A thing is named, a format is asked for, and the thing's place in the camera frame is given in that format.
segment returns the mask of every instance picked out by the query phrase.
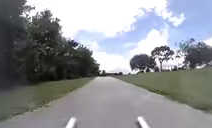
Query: tree trunk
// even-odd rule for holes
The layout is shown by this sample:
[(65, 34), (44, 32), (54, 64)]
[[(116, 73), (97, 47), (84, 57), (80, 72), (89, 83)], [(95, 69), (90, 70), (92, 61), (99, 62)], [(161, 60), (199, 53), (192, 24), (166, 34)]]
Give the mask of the tree trunk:
[(162, 69), (162, 68), (163, 68), (162, 63), (163, 63), (163, 62), (160, 62), (160, 72), (163, 71), (163, 69)]

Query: green tree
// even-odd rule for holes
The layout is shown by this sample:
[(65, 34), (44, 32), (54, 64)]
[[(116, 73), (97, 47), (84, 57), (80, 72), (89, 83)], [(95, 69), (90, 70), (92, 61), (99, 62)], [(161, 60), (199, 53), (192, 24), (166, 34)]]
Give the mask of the green tree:
[(190, 39), (179, 44), (179, 56), (185, 57), (184, 64), (190, 68), (197, 66), (212, 65), (212, 47), (204, 42), (196, 42), (195, 39)]
[(174, 51), (168, 46), (156, 47), (152, 52), (151, 56), (155, 59), (158, 59), (160, 62), (160, 70), (162, 71), (162, 64), (164, 61), (168, 61), (174, 55)]
[(20, 81), (16, 46), (24, 41), (25, 0), (0, 0), (0, 88)]
[(146, 68), (154, 68), (155, 60), (146, 54), (139, 54), (132, 57), (130, 60), (130, 67), (132, 70), (140, 70), (144, 72)]

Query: asphalt road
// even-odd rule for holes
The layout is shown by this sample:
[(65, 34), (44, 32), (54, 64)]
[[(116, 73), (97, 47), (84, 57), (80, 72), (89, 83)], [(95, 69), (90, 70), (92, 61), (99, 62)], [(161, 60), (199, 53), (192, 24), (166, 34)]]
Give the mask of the asphalt road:
[(212, 115), (111, 77), (0, 122), (0, 128), (64, 128), (73, 116), (77, 128), (138, 128), (137, 116), (150, 128), (212, 128)]

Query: distant tree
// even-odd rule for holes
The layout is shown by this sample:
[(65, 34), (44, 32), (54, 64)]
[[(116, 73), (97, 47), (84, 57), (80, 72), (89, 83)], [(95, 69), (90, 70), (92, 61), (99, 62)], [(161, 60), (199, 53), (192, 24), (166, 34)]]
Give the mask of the distant tree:
[(102, 76), (106, 76), (106, 71), (103, 70), (102, 73), (101, 73), (101, 75), (102, 75)]
[(172, 69), (172, 71), (178, 71), (178, 67), (174, 66), (174, 68)]
[(135, 55), (130, 60), (131, 69), (132, 70), (140, 70), (141, 72), (144, 72), (144, 70), (147, 67), (154, 68), (155, 65), (156, 65), (155, 60), (146, 54)]
[(155, 72), (159, 72), (160, 69), (156, 66), (156, 67), (154, 68), (154, 71), (155, 71)]
[(184, 57), (184, 64), (190, 68), (197, 66), (212, 65), (212, 47), (206, 45), (204, 42), (196, 42), (195, 39), (189, 39), (179, 44), (180, 55)]
[(123, 75), (123, 73), (122, 72), (119, 72), (118, 75)]
[(162, 71), (162, 64), (164, 61), (168, 61), (174, 55), (174, 51), (168, 46), (156, 47), (152, 52), (151, 56), (158, 59), (160, 62), (160, 70)]
[(149, 68), (147, 68), (147, 69), (146, 69), (146, 72), (150, 72), (150, 69), (149, 69)]

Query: grass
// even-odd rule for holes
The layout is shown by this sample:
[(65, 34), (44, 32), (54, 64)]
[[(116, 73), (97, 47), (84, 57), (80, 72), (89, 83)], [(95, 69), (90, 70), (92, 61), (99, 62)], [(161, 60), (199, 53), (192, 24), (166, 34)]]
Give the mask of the grass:
[(90, 80), (92, 78), (46, 82), (0, 92), (0, 121), (41, 107), (82, 87)]
[(212, 113), (212, 68), (116, 78)]

